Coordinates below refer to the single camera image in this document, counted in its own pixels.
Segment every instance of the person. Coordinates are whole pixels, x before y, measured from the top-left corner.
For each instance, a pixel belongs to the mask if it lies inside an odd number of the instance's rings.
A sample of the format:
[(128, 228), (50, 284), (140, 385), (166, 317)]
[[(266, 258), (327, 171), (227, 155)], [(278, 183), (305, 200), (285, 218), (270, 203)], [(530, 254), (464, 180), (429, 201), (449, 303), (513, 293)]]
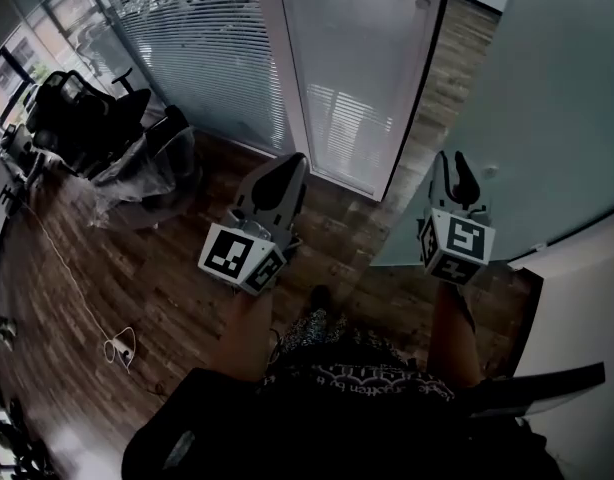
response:
[(14, 320), (0, 316), (0, 341), (3, 341), (9, 350), (14, 349), (14, 338), (18, 334), (18, 326)]
[(127, 446), (125, 480), (198, 477), (213, 464), (221, 473), (269, 464), (295, 474), (562, 478), (528, 425), (475, 421), (460, 403), (484, 377), (453, 285), (438, 289), (426, 371), (337, 314), (323, 286), (270, 362), (272, 309), (271, 293), (233, 298), (208, 368), (194, 369)]

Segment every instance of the wooden floor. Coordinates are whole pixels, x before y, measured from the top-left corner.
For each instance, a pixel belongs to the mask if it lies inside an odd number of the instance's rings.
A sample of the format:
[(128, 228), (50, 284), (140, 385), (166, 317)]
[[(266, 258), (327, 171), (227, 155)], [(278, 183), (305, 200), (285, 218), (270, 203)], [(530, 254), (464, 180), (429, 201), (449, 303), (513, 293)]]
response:
[[(497, 17), (450, 0), (431, 72), (394, 181), (382, 204), (310, 179), (297, 230), (305, 241), (282, 272), (274, 326), (298, 315), (316, 284), (329, 285), (354, 318), (383, 330), (424, 366), (435, 283), (419, 268), (369, 269), (390, 227), (420, 183), (466, 98)], [(138, 338), (131, 375), (105, 362), (102, 336), (47, 239), (28, 212), (6, 229), (0, 250), (0, 314), (20, 324), (16, 349), (0, 344), (4, 397), (20, 397), (64, 478), (116, 478), (133, 432), (206, 363), (221, 334), (231, 290), (196, 267), (209, 225), (243, 175), (261, 162), (200, 137), (206, 176), (195, 203), (158, 229), (109, 232), (88, 226), (86, 183), (52, 176), (32, 206), (108, 334), (127, 325)], [(483, 368), (504, 371), (531, 286), (492, 267), (469, 294)]]

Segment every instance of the shoe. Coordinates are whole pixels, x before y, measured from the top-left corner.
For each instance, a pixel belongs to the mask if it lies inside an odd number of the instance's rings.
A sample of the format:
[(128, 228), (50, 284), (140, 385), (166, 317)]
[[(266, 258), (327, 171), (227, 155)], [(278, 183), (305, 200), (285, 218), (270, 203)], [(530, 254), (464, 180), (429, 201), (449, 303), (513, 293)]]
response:
[(11, 333), (11, 335), (15, 338), (18, 336), (18, 325), (15, 320), (10, 320), (7, 324), (7, 330)]
[(319, 284), (311, 291), (309, 301), (311, 311), (324, 309), (325, 312), (329, 313), (329, 310), (331, 309), (331, 292), (329, 291), (329, 288), (324, 284)]

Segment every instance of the window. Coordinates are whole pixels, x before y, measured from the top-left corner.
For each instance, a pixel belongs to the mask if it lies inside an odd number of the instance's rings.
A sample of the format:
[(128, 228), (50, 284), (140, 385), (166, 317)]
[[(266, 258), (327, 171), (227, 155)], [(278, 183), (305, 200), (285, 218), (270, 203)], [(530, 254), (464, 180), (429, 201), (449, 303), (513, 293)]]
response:
[(26, 38), (23, 38), (23, 40), (18, 43), (18, 46), (14, 48), (11, 54), (21, 66), (26, 66), (29, 61), (36, 57), (36, 52), (29, 45), (29, 41), (27, 41)]
[(14, 68), (12, 68), (6, 62), (0, 67), (0, 86), (4, 91), (7, 91), (9, 84), (14, 78)]

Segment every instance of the window blind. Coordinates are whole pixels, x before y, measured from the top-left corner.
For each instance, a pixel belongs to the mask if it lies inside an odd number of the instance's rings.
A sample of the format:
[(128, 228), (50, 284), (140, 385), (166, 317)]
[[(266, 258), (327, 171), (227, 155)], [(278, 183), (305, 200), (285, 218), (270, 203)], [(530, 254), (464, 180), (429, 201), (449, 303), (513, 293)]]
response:
[(259, 0), (108, 0), (170, 103), (197, 128), (293, 151)]

